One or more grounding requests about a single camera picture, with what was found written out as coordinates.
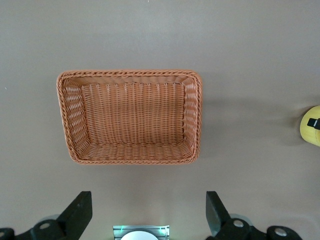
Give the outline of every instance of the rectangular basket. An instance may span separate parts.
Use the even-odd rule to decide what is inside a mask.
[[[188,164],[199,155],[202,80],[194,71],[65,71],[57,93],[79,164]]]

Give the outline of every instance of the basket rim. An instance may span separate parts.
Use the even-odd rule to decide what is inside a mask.
[[[202,125],[202,78],[200,75],[190,69],[76,69],[76,70],[66,70],[62,72],[56,80],[56,90],[60,106],[60,114],[62,118],[64,137],[68,151],[72,160],[83,165],[106,165],[106,164],[123,164],[123,163],[109,163],[106,161],[92,160],[90,163],[88,160],[82,159],[76,149],[75,144],[72,141],[72,134],[70,123],[68,120],[68,113],[66,111],[66,98],[63,93],[64,83],[66,80],[71,78],[81,78],[81,77],[168,77],[168,76],[183,76],[194,80],[197,85],[197,117],[196,117],[196,136],[195,136],[195,147],[189,159],[185,159],[183,162],[173,162],[173,163],[161,163],[159,164],[188,164],[194,162],[200,153],[200,137],[201,137],[201,125]],[[147,164],[143,161],[136,161],[136,163],[130,164]]]

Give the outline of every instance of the woven basket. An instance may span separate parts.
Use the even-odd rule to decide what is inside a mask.
[[[199,155],[202,80],[191,70],[65,71],[57,93],[79,164],[188,164]]]

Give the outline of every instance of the white circular object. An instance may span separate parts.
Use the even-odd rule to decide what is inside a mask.
[[[45,223],[42,224],[39,228],[40,228],[41,230],[43,230],[43,229],[46,229],[46,228],[48,228],[48,227],[50,227],[50,223],[45,222]]]
[[[132,231],[124,235],[121,240],[158,240],[155,235],[146,231]]]
[[[283,230],[282,228],[279,228],[277,227],[275,230],[274,230],[275,234],[277,234],[278,236],[280,237],[286,237],[288,234],[285,230]]]
[[[235,225],[237,228],[243,228],[244,227],[244,223],[240,220],[234,220],[233,225]]]

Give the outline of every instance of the gray surface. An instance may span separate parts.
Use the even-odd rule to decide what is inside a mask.
[[[92,191],[81,239],[170,225],[205,239],[207,190],[265,231],[320,236],[320,148],[296,129],[320,104],[320,1],[1,1],[0,226],[17,233]],[[193,69],[201,154],[183,166],[82,166],[65,144],[56,78],[72,69]]]

